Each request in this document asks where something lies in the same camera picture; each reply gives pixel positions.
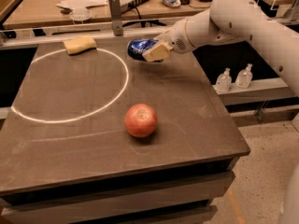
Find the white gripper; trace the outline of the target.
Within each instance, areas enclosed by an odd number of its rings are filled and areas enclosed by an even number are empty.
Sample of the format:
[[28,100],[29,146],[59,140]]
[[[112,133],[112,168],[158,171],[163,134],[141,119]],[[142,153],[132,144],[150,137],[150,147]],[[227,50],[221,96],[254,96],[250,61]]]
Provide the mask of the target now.
[[156,40],[146,40],[143,45],[142,57],[146,62],[160,61],[170,56],[171,51],[185,53],[189,42],[186,36],[186,19],[177,21],[155,37]]

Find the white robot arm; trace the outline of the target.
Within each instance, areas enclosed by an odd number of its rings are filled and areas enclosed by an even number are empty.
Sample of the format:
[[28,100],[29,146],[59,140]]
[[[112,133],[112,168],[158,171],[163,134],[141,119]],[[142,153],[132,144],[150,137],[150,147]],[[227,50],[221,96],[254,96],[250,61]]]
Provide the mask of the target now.
[[[253,0],[213,0],[210,9],[157,38],[177,53],[184,51],[179,40],[188,51],[247,41],[292,91],[299,90],[298,34],[264,15]],[[253,152],[235,167],[238,178],[203,224],[299,224],[298,121],[257,124],[241,133]]]

